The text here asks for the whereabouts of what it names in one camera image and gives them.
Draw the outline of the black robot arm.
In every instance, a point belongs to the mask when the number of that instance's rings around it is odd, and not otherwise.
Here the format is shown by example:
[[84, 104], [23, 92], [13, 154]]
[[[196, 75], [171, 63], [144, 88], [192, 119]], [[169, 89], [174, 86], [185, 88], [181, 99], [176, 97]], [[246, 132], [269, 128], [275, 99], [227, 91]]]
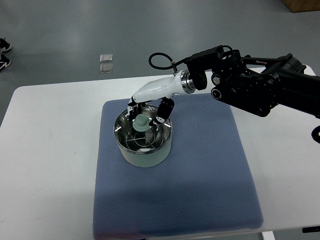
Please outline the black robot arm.
[[214, 99], [259, 117], [267, 116], [277, 105], [320, 116], [320, 79], [305, 74], [306, 66], [287, 54], [278, 58], [241, 56], [227, 45], [186, 57], [187, 70], [172, 77], [148, 82], [135, 92], [127, 105], [130, 120], [142, 112], [147, 102], [160, 100], [150, 125], [160, 125], [170, 116], [176, 94], [187, 95], [207, 87], [206, 71], [211, 70]]

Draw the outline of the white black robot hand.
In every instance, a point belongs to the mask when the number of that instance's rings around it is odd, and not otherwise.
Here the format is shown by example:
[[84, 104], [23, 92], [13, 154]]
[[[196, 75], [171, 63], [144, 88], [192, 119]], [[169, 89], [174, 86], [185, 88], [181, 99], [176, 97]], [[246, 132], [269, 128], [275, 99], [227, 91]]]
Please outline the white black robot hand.
[[156, 117], [149, 122], [150, 126], [163, 124], [167, 121], [175, 106], [171, 99], [175, 94], [188, 95], [195, 92], [193, 80], [189, 78], [188, 70], [181, 70], [174, 76], [150, 81], [136, 91], [127, 104], [127, 113], [135, 118], [142, 112], [142, 104], [162, 99], [156, 112]]

